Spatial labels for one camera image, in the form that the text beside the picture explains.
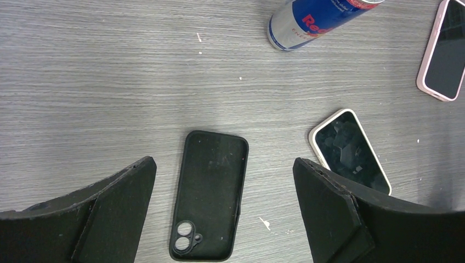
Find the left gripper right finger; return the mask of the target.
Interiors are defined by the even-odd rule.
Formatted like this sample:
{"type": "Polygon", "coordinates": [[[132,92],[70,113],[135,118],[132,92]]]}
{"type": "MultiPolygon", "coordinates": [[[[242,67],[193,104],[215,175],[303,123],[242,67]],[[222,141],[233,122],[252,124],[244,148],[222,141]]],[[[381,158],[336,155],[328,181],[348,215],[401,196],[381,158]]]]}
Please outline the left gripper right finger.
{"type": "Polygon", "coordinates": [[[314,262],[464,262],[464,212],[411,203],[297,158],[293,177],[314,262]]]}

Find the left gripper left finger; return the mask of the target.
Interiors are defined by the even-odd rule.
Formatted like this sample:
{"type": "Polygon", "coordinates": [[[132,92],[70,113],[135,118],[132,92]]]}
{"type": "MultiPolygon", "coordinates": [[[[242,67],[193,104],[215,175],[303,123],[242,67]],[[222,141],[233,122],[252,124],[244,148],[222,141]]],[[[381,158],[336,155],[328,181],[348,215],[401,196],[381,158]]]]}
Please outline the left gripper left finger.
{"type": "Polygon", "coordinates": [[[156,169],[146,156],[69,194],[1,212],[1,262],[133,262],[156,169]]]}

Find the black phone case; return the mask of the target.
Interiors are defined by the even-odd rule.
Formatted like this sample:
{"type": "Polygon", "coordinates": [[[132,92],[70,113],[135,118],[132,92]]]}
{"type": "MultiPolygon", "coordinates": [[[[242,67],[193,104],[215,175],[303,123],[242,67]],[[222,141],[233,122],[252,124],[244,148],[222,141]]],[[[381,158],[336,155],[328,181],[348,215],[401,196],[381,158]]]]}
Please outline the black phone case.
{"type": "Polygon", "coordinates": [[[249,145],[240,136],[191,131],[173,211],[169,253],[177,261],[227,260],[241,213],[249,145]]]}

